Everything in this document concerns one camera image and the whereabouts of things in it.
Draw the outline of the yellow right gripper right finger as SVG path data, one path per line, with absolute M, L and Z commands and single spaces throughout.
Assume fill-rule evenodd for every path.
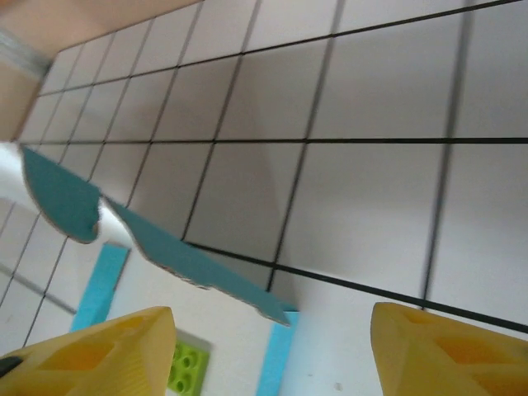
M 370 343 L 385 395 L 527 393 L 527 343 L 519 338 L 377 303 Z

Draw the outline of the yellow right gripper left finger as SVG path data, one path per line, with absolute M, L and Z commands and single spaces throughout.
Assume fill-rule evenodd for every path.
M 176 345 L 158 306 L 11 351 L 3 395 L 164 395 Z

